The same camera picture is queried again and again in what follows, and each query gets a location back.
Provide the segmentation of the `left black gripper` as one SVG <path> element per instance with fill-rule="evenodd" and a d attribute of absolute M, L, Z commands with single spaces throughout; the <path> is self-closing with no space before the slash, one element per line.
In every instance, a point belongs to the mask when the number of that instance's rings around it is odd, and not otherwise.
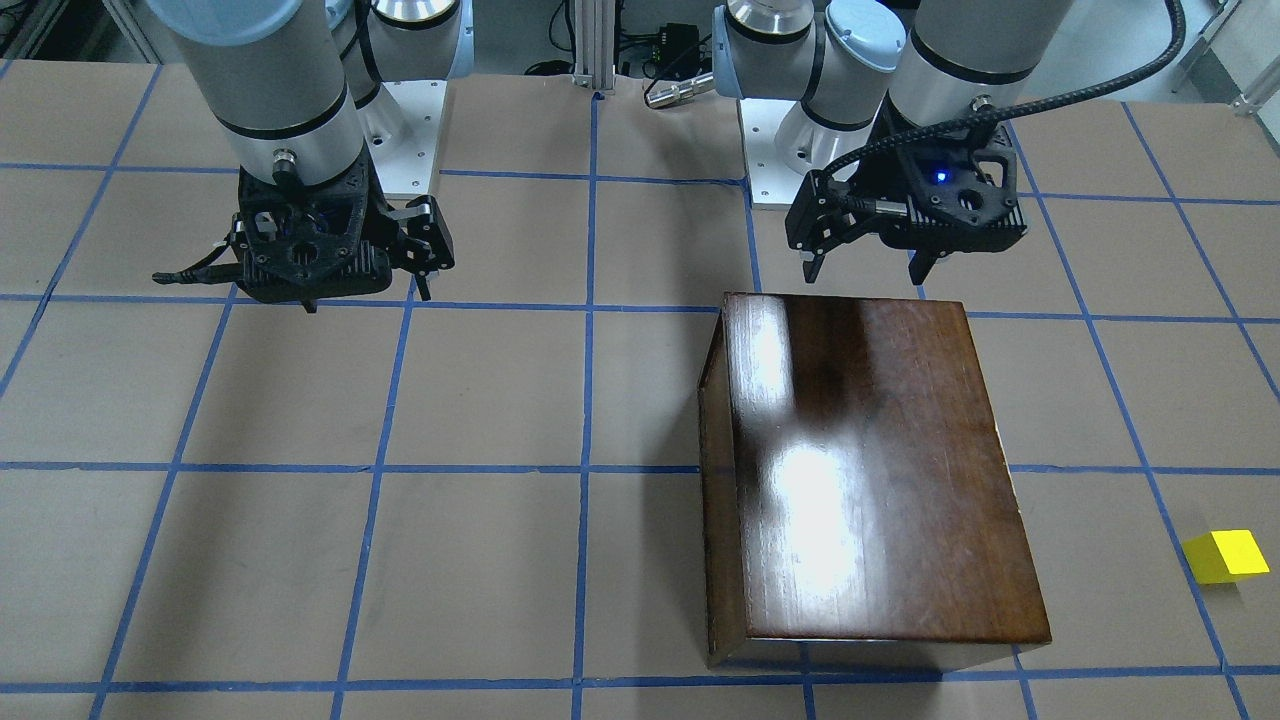
<path fill-rule="evenodd" d="M 785 217 L 787 245 L 806 252 L 806 283 L 818 281 L 826 254 L 841 243 L 878 231 L 886 222 L 876 199 L 849 192 L 849 184 L 823 170 L 809 170 L 801 179 Z M 916 251 L 916 287 L 925 283 L 938 252 Z"/>

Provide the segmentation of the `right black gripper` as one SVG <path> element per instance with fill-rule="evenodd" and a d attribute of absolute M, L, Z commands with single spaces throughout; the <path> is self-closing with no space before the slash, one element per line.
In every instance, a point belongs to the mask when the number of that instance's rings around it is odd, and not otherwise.
<path fill-rule="evenodd" d="M 420 301 L 431 302 L 433 275 L 456 265 L 453 240 L 436 199 L 420 195 L 396 209 L 375 196 L 365 229 L 370 245 L 387 254 L 393 269 L 415 278 Z"/>

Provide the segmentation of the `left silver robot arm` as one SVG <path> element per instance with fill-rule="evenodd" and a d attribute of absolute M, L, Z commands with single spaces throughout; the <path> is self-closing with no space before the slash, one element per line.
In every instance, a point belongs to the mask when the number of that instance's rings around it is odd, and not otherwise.
<path fill-rule="evenodd" d="M 710 36 L 716 88 L 790 109 L 776 149 L 800 177 L 783 225 L 806 282 L 873 234 L 922 284 L 956 252 L 1027 233 L 1011 106 L 1068 1 L 727 1 Z"/>

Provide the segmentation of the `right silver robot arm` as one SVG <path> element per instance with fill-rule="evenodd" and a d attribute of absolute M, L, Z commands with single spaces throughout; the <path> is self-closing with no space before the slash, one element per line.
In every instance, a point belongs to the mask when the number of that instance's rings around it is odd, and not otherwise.
<path fill-rule="evenodd" d="M 261 304 L 421 300 L 456 264 L 428 192 L 445 82 L 474 68 L 468 1 L 152 1 L 239 160 L 227 237 L 157 284 Z"/>

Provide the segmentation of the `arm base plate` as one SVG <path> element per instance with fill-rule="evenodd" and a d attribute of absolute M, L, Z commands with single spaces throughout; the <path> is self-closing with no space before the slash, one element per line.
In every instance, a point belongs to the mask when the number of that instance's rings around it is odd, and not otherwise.
<path fill-rule="evenodd" d="M 387 197 L 410 200 L 434 192 L 447 91 L 444 79 L 384 83 L 358 109 Z"/>
<path fill-rule="evenodd" d="M 755 209 L 785 211 L 799 190 L 803 173 L 794 170 L 776 146 L 780 127 L 795 104 L 777 99 L 739 101 L 742 155 Z"/>

